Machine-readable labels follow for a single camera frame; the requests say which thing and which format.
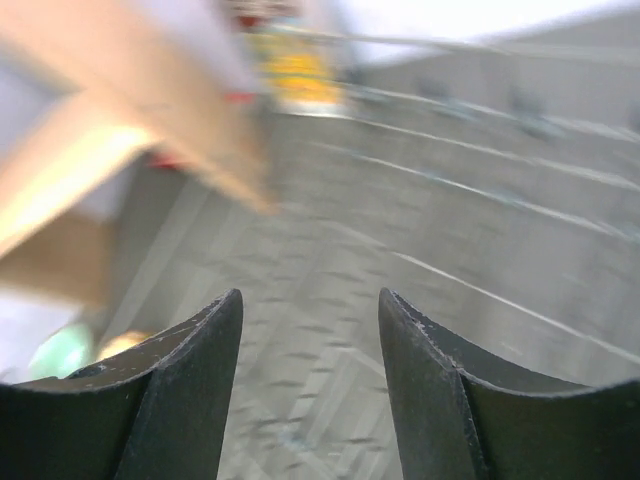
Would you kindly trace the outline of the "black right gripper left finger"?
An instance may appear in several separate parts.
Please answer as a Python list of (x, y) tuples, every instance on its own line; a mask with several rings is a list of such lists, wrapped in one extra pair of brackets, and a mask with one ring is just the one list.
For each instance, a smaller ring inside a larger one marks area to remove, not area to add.
[(190, 319), (71, 374), (81, 390), (60, 478), (216, 478), (242, 325), (243, 298), (231, 289)]

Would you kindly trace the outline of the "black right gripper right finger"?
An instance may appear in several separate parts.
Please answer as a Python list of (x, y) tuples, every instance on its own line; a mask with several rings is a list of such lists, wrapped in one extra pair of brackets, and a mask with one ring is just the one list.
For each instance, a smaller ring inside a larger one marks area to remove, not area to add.
[(404, 478), (589, 478), (578, 385), (480, 348), (389, 289), (378, 322)]

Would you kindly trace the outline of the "pale green ceramic bowl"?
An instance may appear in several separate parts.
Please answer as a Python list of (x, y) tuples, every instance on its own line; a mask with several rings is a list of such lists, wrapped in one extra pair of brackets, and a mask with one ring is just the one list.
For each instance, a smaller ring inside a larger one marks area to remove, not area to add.
[(86, 324), (66, 325), (36, 349), (28, 365), (29, 378), (66, 378), (94, 360), (94, 348), (93, 334)]

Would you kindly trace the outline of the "beige bird-pattern bowl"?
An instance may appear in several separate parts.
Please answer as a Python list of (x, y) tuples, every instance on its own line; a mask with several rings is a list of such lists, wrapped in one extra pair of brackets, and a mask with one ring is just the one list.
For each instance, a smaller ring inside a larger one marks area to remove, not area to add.
[(118, 355), (144, 342), (149, 337), (149, 333), (141, 331), (127, 331), (122, 333), (121, 335), (113, 337), (103, 345), (97, 354), (96, 360), (103, 361), (107, 358)]

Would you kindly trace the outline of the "grey wire dish rack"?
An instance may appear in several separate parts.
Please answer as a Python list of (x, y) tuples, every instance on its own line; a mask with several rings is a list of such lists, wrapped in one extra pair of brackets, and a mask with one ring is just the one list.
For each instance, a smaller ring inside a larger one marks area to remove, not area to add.
[(370, 72), (355, 119), (278, 117), (278, 213), (214, 197), (188, 250), (244, 330), (224, 479), (397, 479), (382, 288), (530, 370), (639, 374), (639, 48)]

